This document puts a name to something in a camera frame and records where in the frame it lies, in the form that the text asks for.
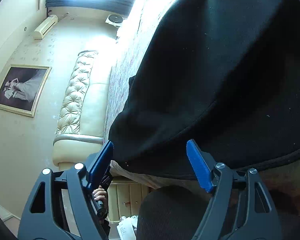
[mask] air conditioner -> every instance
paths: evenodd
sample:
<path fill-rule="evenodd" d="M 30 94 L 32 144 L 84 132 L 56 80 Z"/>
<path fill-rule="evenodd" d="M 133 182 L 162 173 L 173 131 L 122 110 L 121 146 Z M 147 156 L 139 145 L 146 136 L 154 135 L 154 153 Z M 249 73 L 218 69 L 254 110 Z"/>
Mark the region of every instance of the air conditioner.
<path fill-rule="evenodd" d="M 58 22 L 58 17 L 56 15 L 50 15 L 47 19 L 43 21 L 33 32 L 33 37 L 35 40 L 42 40 L 47 33 L 52 29 L 54 25 Z"/>
<path fill-rule="evenodd" d="M 122 22 L 126 19 L 127 18 L 122 18 L 121 16 L 116 14 L 109 14 L 106 19 L 106 23 L 113 25 L 114 27 L 121 27 Z"/>

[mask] metal bolt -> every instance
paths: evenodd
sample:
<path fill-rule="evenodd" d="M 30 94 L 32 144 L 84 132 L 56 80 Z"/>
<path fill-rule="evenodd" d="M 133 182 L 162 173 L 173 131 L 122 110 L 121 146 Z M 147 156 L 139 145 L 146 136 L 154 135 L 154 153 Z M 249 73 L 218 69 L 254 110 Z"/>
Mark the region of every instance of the metal bolt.
<path fill-rule="evenodd" d="M 43 171 L 42 171 L 42 173 L 44 174 L 44 175 L 47 175 L 47 174 L 49 174 L 50 173 L 50 169 L 49 168 L 45 168 Z"/>
<path fill-rule="evenodd" d="M 258 171 L 255 168 L 251 168 L 251 169 L 249 169 L 249 172 L 251 174 L 257 174 Z"/>
<path fill-rule="evenodd" d="M 224 163 L 217 163 L 217 164 L 216 164 L 216 167 L 217 167 L 218 169 L 223 169 L 223 168 L 225 167 L 225 165 L 224 165 Z"/>
<path fill-rule="evenodd" d="M 77 163 L 75 166 L 74 166 L 74 168 L 76 169 L 76 170 L 81 170 L 82 168 L 83 168 L 83 163 Z"/>

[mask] gold picture frame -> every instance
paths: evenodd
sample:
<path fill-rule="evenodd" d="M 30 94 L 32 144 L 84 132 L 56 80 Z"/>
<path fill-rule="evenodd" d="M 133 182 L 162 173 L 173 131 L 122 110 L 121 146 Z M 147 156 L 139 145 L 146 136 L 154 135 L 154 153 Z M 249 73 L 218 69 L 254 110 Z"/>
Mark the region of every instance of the gold picture frame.
<path fill-rule="evenodd" d="M 51 68 L 11 64 L 0 83 L 0 109 L 34 117 Z"/>

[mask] paper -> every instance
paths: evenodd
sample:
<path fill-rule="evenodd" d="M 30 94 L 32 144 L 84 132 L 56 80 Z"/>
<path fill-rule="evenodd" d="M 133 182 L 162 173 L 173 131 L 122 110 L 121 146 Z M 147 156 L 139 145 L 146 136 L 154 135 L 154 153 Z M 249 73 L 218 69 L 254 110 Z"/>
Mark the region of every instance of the paper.
<path fill-rule="evenodd" d="M 117 230 L 121 240 L 136 240 L 130 217 L 122 220 L 117 226 Z"/>
<path fill-rule="evenodd" d="M 132 216 L 132 217 L 130 218 L 130 222 L 131 222 L 131 224 L 132 224 L 135 228 L 137 228 L 137 225 L 138 225 L 138 216 Z"/>

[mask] wall-mounted air conditioner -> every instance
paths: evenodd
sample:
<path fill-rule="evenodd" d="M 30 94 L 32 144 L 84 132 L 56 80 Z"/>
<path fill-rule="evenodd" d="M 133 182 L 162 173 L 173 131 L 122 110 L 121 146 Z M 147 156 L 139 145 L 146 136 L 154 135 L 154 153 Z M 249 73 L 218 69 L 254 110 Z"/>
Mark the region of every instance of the wall-mounted air conditioner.
<path fill-rule="evenodd" d="M 58 22 L 58 17 L 56 15 L 50 15 L 47 19 L 39 25 L 38 28 L 33 32 L 33 37 L 35 40 L 42 40 L 47 33 L 52 29 L 54 25 Z"/>

